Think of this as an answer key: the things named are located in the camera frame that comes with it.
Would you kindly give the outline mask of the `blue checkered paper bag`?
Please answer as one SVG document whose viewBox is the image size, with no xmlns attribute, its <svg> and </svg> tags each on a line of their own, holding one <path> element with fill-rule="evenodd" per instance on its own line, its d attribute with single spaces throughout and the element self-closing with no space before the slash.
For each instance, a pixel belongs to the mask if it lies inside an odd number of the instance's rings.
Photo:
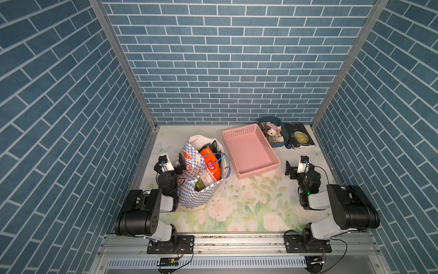
<svg viewBox="0 0 438 274">
<path fill-rule="evenodd" d="M 219 160 L 221 179 L 198 192 L 195 190 L 195 184 L 206 168 L 200 151 L 214 140 L 217 141 L 217 147 L 220 151 L 214 154 Z M 185 183 L 179 189 L 179 207 L 188 212 L 200 211 L 207 206 L 220 184 L 230 177 L 231 166 L 228 156 L 225 154 L 223 145 L 217 139 L 208 138 L 203 135 L 194 135 L 183 146 L 178 160 L 185 167 L 185 171 L 182 174 L 182 177 L 185 178 Z"/>
</svg>

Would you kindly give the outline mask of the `orange condiment packet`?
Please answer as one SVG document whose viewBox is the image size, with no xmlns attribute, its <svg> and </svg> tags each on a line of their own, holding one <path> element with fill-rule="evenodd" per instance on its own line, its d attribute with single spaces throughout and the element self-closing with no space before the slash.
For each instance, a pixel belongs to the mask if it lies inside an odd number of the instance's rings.
<svg viewBox="0 0 438 274">
<path fill-rule="evenodd" d="M 200 180 L 204 186 L 203 188 L 206 188 L 221 179 L 221 168 L 219 160 L 209 146 L 205 146 L 200 151 L 200 155 L 203 157 L 206 166 Z"/>
</svg>

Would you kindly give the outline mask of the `black red condiment packet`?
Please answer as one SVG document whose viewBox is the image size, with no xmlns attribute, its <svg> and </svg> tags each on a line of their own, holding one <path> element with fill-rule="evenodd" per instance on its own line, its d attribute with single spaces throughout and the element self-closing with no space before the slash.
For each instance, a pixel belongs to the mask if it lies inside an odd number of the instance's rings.
<svg viewBox="0 0 438 274">
<path fill-rule="evenodd" d="M 209 145 L 208 145 L 208 147 L 210 148 L 210 150 L 212 151 L 212 153 L 219 153 L 220 151 L 218 150 L 218 147 L 217 147 L 217 141 L 216 140 L 214 140 L 212 143 L 210 143 Z"/>
</svg>

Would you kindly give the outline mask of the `small green condiment packet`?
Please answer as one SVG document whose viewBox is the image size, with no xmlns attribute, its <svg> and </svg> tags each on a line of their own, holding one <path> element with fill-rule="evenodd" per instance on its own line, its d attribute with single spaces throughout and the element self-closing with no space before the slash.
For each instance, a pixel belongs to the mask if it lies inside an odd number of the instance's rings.
<svg viewBox="0 0 438 274">
<path fill-rule="evenodd" d="M 202 191 L 205 188 L 204 183 L 201 179 L 198 179 L 196 184 L 195 184 L 195 190 L 196 191 Z"/>
</svg>

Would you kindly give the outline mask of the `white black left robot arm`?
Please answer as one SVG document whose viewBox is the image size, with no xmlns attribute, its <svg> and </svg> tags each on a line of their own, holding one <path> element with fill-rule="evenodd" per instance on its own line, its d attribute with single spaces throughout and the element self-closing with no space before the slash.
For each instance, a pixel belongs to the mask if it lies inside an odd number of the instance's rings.
<svg viewBox="0 0 438 274">
<path fill-rule="evenodd" d="M 154 170 L 158 188 L 129 191 L 116 218 L 114 231 L 117 236 L 142 236 L 154 243 L 176 245 L 176 227 L 163 223 L 159 216 L 162 212 L 174 212 L 177 209 L 177 170 L 166 155 L 159 156 Z"/>
</svg>

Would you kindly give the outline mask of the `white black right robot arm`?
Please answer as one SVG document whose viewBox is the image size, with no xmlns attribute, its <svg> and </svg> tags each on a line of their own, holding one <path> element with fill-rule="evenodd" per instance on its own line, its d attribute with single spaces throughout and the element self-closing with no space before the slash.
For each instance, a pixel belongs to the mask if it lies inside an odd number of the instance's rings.
<svg viewBox="0 0 438 274">
<path fill-rule="evenodd" d="M 359 186 L 327 184 L 321 191 L 321 174 L 318 167 L 301 156 L 296 167 L 286 162 L 285 175 L 298 183 L 300 205 L 308 211 L 331 210 L 324 219 L 308 223 L 302 231 L 303 244 L 329 242 L 332 237 L 352 231 L 376 229 L 380 216 Z"/>
</svg>

